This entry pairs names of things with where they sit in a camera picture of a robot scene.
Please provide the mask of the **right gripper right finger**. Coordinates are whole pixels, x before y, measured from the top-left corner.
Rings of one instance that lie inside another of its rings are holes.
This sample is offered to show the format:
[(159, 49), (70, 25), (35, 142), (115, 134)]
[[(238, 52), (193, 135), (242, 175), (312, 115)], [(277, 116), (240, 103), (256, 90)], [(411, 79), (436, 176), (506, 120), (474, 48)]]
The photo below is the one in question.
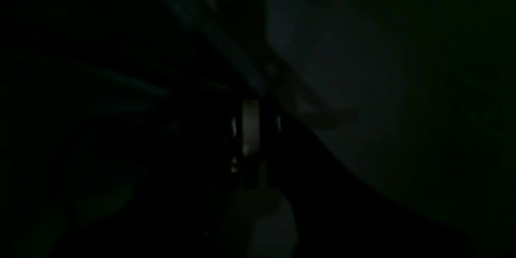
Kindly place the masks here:
[(281, 133), (282, 132), (282, 118), (281, 118), (281, 115), (280, 114), (275, 114), (274, 116), (274, 127), (275, 127), (275, 131), (277, 133)]

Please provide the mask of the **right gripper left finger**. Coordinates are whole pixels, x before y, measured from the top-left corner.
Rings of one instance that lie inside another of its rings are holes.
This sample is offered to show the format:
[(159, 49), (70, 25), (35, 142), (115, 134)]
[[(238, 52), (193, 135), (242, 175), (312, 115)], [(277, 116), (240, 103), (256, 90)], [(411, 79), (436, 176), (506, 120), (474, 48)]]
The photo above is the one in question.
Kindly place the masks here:
[(231, 126), (236, 142), (231, 172), (235, 174), (256, 162), (260, 154), (259, 100), (243, 99), (232, 117)]

